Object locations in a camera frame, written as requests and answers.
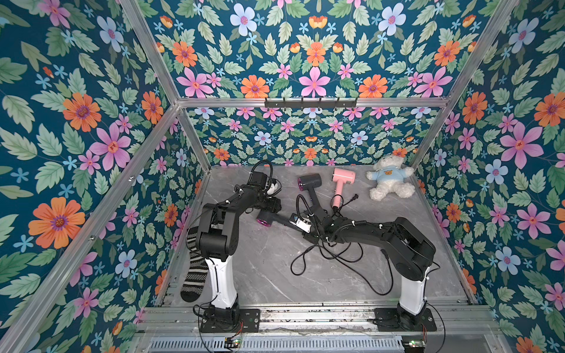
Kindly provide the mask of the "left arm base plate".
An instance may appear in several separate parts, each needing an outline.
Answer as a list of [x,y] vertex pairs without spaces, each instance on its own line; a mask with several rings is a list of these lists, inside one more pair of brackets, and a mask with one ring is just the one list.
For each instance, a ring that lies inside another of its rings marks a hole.
[[259,309],[208,308],[201,318],[200,331],[203,333],[256,333],[259,331],[260,315]]

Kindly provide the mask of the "dark grey hair dryer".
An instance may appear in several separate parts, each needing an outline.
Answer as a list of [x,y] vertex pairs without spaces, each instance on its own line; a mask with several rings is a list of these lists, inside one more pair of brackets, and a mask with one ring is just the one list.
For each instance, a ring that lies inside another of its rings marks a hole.
[[278,223],[290,229],[294,229],[298,232],[306,234],[306,231],[304,231],[304,229],[297,226],[296,221],[298,220],[299,217],[296,213],[292,213],[290,216],[285,216],[279,213],[272,213],[267,210],[261,210],[256,217],[257,223],[265,227],[271,227],[273,223]]
[[298,186],[300,191],[307,191],[310,202],[308,206],[308,214],[316,218],[318,222],[322,222],[328,216],[328,212],[321,206],[316,189],[322,186],[322,177],[320,174],[306,174],[298,177]]

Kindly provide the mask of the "black white striped sock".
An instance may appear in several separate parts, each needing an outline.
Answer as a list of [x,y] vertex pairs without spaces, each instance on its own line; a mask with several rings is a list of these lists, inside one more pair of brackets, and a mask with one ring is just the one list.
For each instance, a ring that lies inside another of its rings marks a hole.
[[198,227],[188,230],[185,245],[189,251],[189,269],[182,284],[180,296],[184,302],[196,302],[202,295],[207,275],[207,263],[196,247]]

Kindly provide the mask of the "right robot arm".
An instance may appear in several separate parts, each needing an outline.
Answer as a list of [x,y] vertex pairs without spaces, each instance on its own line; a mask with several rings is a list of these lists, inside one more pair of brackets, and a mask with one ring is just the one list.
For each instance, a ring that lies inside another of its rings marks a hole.
[[322,256],[348,266],[354,260],[345,260],[340,252],[328,249],[330,244],[357,244],[377,247],[388,259],[391,270],[401,276],[401,294],[398,310],[416,317],[425,309],[425,283],[434,264],[436,248],[433,243],[404,217],[392,222],[356,221],[340,213],[298,216],[292,214],[282,224],[297,230]]

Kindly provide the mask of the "black hook rail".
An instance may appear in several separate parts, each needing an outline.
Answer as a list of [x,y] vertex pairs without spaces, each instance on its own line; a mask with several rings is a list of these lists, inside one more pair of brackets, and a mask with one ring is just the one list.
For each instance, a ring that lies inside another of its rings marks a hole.
[[303,109],[303,108],[321,108],[327,110],[334,110],[337,108],[352,108],[356,107],[357,99],[265,99],[263,105],[265,108],[289,108],[289,109]]

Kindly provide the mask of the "white slotted vent strip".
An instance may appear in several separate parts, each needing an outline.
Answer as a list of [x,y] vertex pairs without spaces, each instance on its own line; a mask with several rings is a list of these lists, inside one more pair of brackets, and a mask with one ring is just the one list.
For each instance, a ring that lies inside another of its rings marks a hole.
[[400,338],[368,336],[249,336],[228,346],[225,338],[154,338],[149,352],[404,352]]

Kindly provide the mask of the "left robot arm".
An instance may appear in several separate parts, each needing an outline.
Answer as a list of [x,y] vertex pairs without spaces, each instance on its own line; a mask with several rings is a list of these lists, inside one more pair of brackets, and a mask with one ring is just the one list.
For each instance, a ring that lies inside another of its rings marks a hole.
[[271,173],[252,171],[247,183],[236,185],[231,195],[216,204],[204,205],[196,247],[209,267],[214,308],[233,310],[238,302],[232,256],[238,247],[241,215],[249,209],[280,212],[281,201],[276,197],[278,189]]

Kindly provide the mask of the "small green circuit board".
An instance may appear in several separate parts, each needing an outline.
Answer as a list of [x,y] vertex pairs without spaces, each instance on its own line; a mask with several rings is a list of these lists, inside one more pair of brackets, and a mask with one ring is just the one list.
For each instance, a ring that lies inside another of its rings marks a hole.
[[228,350],[239,349],[241,348],[241,344],[241,338],[225,338],[224,348]]

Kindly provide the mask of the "white teddy bear blue shirt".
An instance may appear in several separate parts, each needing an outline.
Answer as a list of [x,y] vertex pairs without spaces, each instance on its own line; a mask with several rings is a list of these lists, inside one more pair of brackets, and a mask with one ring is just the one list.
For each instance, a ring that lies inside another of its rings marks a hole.
[[375,163],[372,171],[366,172],[366,179],[376,182],[376,186],[369,191],[372,200],[383,201],[391,193],[403,199],[413,196],[416,188],[407,179],[415,170],[404,166],[404,160],[404,157],[388,154]]

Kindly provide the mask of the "pink hair dryer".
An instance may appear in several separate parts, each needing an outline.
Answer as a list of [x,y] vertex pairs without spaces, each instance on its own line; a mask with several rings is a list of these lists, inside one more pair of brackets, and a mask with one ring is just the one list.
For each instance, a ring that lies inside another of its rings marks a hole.
[[342,194],[346,184],[353,184],[355,182],[356,173],[346,169],[334,169],[333,182],[335,182],[335,193],[332,198],[332,209],[338,210],[344,203]]

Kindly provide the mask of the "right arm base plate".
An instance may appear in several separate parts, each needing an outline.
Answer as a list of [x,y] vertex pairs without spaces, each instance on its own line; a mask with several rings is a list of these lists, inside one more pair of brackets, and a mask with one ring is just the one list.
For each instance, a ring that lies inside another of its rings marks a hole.
[[436,332],[437,325],[431,309],[424,307],[412,315],[401,307],[374,309],[375,324],[382,332]]

